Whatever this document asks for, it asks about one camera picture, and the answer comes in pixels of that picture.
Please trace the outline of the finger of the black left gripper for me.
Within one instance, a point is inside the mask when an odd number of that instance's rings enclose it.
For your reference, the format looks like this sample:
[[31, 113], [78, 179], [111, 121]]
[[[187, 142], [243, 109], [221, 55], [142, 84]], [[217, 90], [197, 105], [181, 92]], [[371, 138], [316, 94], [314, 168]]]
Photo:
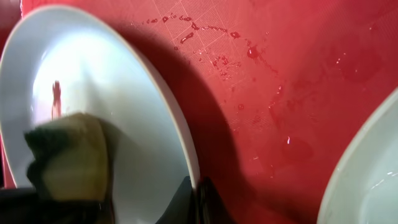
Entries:
[[41, 199], [32, 188], [1, 190], [1, 224], [114, 223], [109, 202]]

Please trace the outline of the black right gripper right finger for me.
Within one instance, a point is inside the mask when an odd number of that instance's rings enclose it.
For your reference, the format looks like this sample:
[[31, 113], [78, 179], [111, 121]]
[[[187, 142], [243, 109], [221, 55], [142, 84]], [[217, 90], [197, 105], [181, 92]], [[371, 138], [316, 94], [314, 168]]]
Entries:
[[214, 183], [205, 177], [198, 188], [198, 209], [201, 224], [235, 224]]

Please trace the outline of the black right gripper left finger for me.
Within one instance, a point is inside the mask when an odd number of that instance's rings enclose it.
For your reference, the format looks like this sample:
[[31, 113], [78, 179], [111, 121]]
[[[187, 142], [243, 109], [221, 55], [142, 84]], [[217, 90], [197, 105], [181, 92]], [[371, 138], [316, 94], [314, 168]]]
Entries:
[[163, 215], [156, 224], [196, 224], [197, 206], [189, 176], [179, 185]]

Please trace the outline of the green yellow sponge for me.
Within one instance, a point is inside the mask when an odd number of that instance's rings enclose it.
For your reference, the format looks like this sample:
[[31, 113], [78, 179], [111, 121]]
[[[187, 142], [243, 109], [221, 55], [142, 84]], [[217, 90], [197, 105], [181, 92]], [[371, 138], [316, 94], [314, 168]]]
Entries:
[[24, 133], [34, 155], [26, 176], [44, 200], [105, 200], [109, 161], [100, 122], [75, 113], [41, 124]]

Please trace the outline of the pale blue plate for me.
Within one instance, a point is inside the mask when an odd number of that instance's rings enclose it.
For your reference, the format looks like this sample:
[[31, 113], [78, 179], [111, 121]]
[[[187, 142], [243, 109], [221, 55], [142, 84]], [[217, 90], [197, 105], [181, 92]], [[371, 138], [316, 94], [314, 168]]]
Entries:
[[56, 86], [62, 115], [101, 121], [116, 223], [156, 223], [186, 176], [195, 193], [195, 146], [160, 73], [110, 26], [67, 6], [29, 13], [2, 51], [1, 136], [16, 187], [30, 186], [24, 133], [51, 119]]

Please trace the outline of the white plate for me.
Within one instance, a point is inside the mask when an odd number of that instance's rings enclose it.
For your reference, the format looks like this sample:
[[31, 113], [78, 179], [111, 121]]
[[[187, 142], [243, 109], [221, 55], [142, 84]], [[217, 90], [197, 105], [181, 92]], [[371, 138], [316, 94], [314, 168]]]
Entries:
[[397, 223], [397, 91], [363, 124], [329, 180], [318, 223]]

